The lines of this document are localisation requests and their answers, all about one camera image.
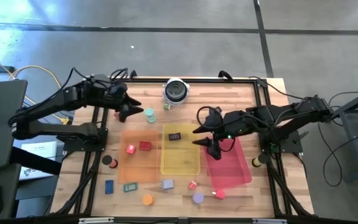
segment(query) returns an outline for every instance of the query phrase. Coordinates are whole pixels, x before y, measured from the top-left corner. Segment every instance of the red cube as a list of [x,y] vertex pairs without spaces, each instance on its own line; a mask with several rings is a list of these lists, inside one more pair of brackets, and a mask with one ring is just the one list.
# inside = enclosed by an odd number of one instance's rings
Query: red cube
[[127,148],[127,153],[129,153],[129,154],[135,153],[135,146],[129,145]]
[[223,200],[224,199],[224,191],[223,190],[216,190],[215,192],[212,192],[212,194],[215,195],[215,198]]
[[141,141],[139,143],[139,149],[140,150],[146,150],[149,151],[152,148],[152,143],[147,141]]
[[194,190],[196,187],[197,187],[197,183],[194,182],[194,181],[191,181],[190,184],[189,184],[189,188],[190,188],[191,190]]

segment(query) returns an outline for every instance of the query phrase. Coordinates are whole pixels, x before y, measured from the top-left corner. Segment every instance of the concrete floor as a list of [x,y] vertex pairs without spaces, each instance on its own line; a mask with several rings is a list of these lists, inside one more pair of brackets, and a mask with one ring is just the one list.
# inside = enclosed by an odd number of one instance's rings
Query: concrete floor
[[[259,0],[259,3],[265,29],[358,30],[358,0]],[[251,32],[261,25],[257,23],[253,0],[0,0],[0,24],[12,23],[232,28],[242,29],[241,32]],[[358,35],[345,34],[267,34],[269,55],[264,55],[259,34],[233,30],[224,34],[197,30],[179,33],[9,29],[0,30],[0,62],[17,68],[41,65],[51,69],[61,82],[72,66],[83,73],[109,73],[115,68],[129,67],[139,75],[215,77],[220,70],[234,77],[273,75],[285,79],[291,94],[330,98],[342,91],[358,91]],[[272,66],[268,72],[267,56]],[[27,94],[35,101],[45,99],[57,89],[54,81],[38,70],[25,71],[20,77],[29,81]],[[6,79],[7,75],[0,75],[0,80]],[[79,77],[74,77],[70,83],[78,80]],[[333,104],[342,105],[352,97],[355,96],[340,96]],[[48,120],[57,122],[53,117]],[[333,124],[321,127],[333,148],[347,141],[340,127]],[[310,132],[302,139],[302,145],[315,213],[321,217],[358,220],[358,181],[343,182],[335,188],[325,184],[322,167],[329,151],[316,124],[305,126],[302,131]],[[346,174],[354,161],[348,148],[337,154]],[[328,179],[335,182],[338,172],[332,159],[328,163]]]

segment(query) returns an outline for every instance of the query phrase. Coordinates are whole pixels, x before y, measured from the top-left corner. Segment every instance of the green rectangular block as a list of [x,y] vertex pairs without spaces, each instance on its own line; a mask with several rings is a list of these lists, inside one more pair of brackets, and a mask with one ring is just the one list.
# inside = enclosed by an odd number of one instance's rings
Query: green rectangular block
[[137,183],[124,184],[124,192],[137,190]]

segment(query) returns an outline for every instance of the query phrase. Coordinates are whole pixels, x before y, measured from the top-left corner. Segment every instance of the white round object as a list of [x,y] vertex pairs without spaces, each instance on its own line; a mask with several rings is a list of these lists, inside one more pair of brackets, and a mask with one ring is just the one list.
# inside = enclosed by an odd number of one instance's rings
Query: white round object
[[190,94],[190,85],[180,78],[170,78],[163,87],[162,98],[173,106],[178,106],[185,102]]

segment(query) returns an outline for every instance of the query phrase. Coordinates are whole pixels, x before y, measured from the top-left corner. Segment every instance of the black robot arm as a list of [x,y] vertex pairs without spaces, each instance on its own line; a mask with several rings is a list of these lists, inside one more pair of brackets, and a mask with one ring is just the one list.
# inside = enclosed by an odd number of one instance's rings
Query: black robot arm
[[[247,108],[245,111],[231,111],[222,118],[220,108],[209,108],[209,115],[204,124],[193,133],[211,132],[213,138],[194,141],[194,144],[206,146],[207,152],[214,159],[221,158],[219,141],[227,138],[234,139],[246,134],[260,133],[266,136],[268,144],[279,145],[283,140],[308,123],[329,121],[332,109],[326,101],[318,96],[307,97],[299,103],[285,106],[265,105]],[[282,126],[282,121],[291,119]]]
[[18,110],[9,120],[12,135],[16,139],[30,139],[46,134],[58,135],[61,140],[79,137],[84,141],[97,141],[100,135],[93,123],[69,126],[44,124],[38,121],[59,111],[77,110],[88,105],[119,112],[121,122],[124,122],[128,116],[143,111],[142,108],[137,107],[141,103],[127,94],[125,83],[111,82],[105,75],[96,75],[56,92],[53,97],[41,103]]

